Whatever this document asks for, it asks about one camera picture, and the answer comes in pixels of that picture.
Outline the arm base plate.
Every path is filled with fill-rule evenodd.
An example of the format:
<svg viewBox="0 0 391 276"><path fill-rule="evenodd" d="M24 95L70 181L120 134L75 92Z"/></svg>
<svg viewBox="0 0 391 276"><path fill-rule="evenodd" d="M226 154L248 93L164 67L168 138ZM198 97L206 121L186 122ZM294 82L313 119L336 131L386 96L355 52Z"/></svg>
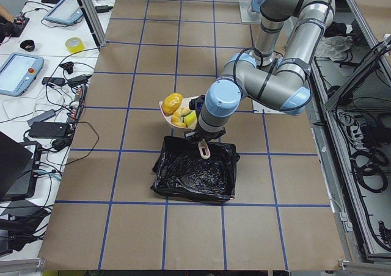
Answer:
<svg viewBox="0 0 391 276"><path fill-rule="evenodd" d="M253 0L240 0L239 11L243 24L260 24L262 15L252 7Z"/></svg>

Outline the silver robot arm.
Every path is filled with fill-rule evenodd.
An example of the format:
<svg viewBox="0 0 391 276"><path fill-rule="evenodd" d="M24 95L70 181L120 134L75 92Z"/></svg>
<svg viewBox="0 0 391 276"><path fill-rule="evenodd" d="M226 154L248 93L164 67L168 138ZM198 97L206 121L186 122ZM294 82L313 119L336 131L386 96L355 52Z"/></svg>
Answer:
<svg viewBox="0 0 391 276"><path fill-rule="evenodd" d="M190 142L217 139L246 97L272 110L299 115L311 99L304 82L316 48L334 16L334 0L251 0L261 16L253 48L235 54L201 97Z"/></svg>

